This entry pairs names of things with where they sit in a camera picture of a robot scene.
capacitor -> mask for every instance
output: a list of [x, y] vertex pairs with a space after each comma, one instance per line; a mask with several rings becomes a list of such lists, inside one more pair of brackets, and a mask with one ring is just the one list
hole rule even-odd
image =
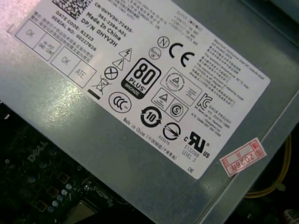
[[39, 163], [39, 167], [42, 168], [42, 169], [46, 168], [46, 167], [47, 167], [47, 162], [45, 162], [45, 161], [41, 161], [41, 162]]
[[36, 177], [33, 176], [33, 175], [30, 175], [28, 178], [27, 178], [27, 182], [28, 183], [34, 183], [36, 181]]
[[57, 154], [57, 149], [56, 149], [55, 147], [51, 148], [51, 149], [49, 150], [49, 154], [50, 154], [51, 156], [56, 155], [56, 154]]
[[48, 212], [53, 212], [54, 211], [54, 207], [53, 206], [49, 206], [48, 207]]
[[52, 205], [53, 205], [54, 207], [57, 207], [57, 206], [59, 205], [59, 203], [58, 203], [58, 201], [55, 200], [55, 201], [52, 202]]
[[61, 194], [62, 194], [62, 195], [67, 195], [67, 190], [66, 190], [66, 189], [63, 189], [63, 190], [61, 191]]
[[67, 188], [68, 190], [72, 189], [72, 185], [70, 183], [66, 184], [65, 188]]
[[90, 186], [88, 184], [84, 185], [83, 190], [84, 191], [89, 191], [90, 190]]
[[57, 195], [57, 200], [58, 200], [58, 201], [61, 202], [63, 199], [64, 199], [64, 197], [63, 197], [62, 195]]

high voltage warning symbol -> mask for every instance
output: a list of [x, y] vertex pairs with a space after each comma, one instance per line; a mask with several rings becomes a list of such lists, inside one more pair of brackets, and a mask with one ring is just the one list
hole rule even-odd
[[119, 55], [122, 56], [128, 62], [130, 62], [131, 57], [132, 57], [132, 49], [130, 48], [130, 49], [124, 50], [124, 51], [120, 52]]
[[117, 61], [115, 61], [115, 62], [112, 62], [112, 64], [116, 67], [116, 68], [118, 68], [119, 70], [123, 70], [123, 64], [124, 64], [124, 59], [122, 58], [122, 59], [119, 59], [119, 60], [117, 60]]

power supply label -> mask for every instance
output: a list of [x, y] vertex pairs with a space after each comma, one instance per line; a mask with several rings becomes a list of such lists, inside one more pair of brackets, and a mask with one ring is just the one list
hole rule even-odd
[[270, 83], [171, 0], [42, 0], [14, 36], [195, 179]]

circuit board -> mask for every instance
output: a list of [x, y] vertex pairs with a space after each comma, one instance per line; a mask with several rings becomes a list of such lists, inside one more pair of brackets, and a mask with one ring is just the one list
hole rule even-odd
[[0, 103], [0, 224], [74, 224], [130, 205]]

wire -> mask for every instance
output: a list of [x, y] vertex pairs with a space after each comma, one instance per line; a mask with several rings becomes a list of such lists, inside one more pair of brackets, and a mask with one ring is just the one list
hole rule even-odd
[[289, 135], [289, 137], [285, 141], [284, 162], [277, 180], [270, 187], [267, 187], [263, 190], [248, 192], [245, 198], [259, 198], [273, 192], [277, 188], [277, 184], [280, 184], [283, 181], [283, 179], [286, 176], [286, 173], [288, 172], [291, 163], [291, 155], [292, 155], [292, 137], [291, 135]]

